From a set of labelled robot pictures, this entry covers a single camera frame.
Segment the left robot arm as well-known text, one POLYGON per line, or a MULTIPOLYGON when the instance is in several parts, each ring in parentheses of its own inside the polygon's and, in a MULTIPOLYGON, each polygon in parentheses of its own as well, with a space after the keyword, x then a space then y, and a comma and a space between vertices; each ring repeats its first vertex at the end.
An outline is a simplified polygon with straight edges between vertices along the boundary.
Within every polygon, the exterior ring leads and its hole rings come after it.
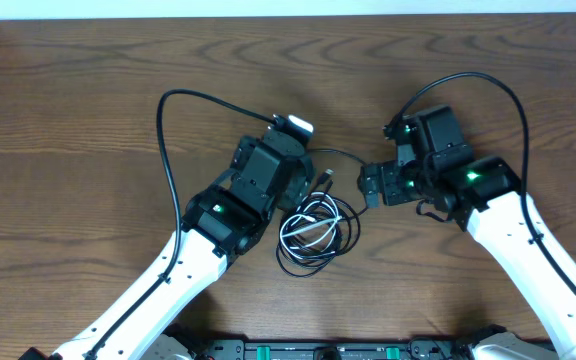
POLYGON ((241 138, 229 168, 191 198, 157 259, 53 359, 141 359, 179 313, 254 247, 275 210, 314 177, 308 140, 271 130, 241 138))

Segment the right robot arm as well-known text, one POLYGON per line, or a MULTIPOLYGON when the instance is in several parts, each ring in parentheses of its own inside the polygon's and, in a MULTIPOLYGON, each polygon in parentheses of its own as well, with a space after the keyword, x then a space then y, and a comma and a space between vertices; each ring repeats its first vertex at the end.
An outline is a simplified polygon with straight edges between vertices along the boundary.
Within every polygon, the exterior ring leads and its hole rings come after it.
POLYGON ((521 180, 500 157, 477 159, 447 105, 406 115, 394 128, 396 157, 361 168, 366 204, 431 204, 483 246, 546 329, 555 354, 576 359, 576 263, 559 244, 521 180))

